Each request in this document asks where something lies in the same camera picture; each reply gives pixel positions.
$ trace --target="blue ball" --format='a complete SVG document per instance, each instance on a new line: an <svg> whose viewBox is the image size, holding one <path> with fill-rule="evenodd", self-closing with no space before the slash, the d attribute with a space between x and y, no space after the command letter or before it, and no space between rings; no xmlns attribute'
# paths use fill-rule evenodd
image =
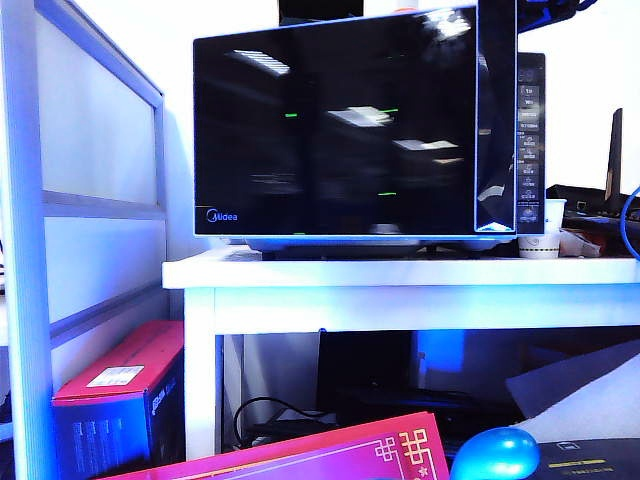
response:
<svg viewBox="0 0 640 480"><path fill-rule="evenodd" d="M519 480L535 472L540 451L535 439L515 427L499 427L467 440L456 455L450 480Z"/></svg>

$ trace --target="router antenna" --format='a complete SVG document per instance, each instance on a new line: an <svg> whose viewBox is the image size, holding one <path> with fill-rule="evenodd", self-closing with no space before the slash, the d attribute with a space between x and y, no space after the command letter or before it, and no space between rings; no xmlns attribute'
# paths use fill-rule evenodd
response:
<svg viewBox="0 0 640 480"><path fill-rule="evenodd" d="M608 213L619 213L622 207L620 198L620 173L622 169L622 108L613 113L611 123L611 143L609 144L609 164L607 166L607 185L604 192L604 209Z"/></svg>

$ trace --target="paper cup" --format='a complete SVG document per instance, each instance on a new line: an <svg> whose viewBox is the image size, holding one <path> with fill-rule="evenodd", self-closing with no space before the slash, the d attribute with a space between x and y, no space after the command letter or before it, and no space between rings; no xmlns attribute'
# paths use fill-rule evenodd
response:
<svg viewBox="0 0 640 480"><path fill-rule="evenodd" d="M518 250L522 258L558 258L560 232L519 237Z"/></svg>
<svg viewBox="0 0 640 480"><path fill-rule="evenodd" d="M564 216L564 198L547 198L544 201L544 233L559 232Z"/></svg>

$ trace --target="router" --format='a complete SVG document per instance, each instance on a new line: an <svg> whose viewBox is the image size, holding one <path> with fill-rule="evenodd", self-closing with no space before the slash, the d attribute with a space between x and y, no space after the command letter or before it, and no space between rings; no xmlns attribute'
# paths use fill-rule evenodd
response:
<svg viewBox="0 0 640 480"><path fill-rule="evenodd" d="M620 214L628 195L620 193L622 171L622 108L618 108L611 123L611 141L605 189L553 185L547 198L566 198L562 225L584 231L620 236ZM640 238L640 199L631 201L627 212L627 233Z"/></svg>

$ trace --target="red box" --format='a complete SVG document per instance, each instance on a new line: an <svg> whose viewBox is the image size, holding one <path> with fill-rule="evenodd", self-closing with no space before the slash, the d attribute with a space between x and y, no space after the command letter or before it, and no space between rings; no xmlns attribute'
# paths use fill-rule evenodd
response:
<svg viewBox="0 0 640 480"><path fill-rule="evenodd" d="M60 478L184 460L183 323L138 327L53 397Z"/></svg>
<svg viewBox="0 0 640 480"><path fill-rule="evenodd" d="M246 480L448 480L449 471L435 417L423 412L110 478L231 480L239 477Z"/></svg>

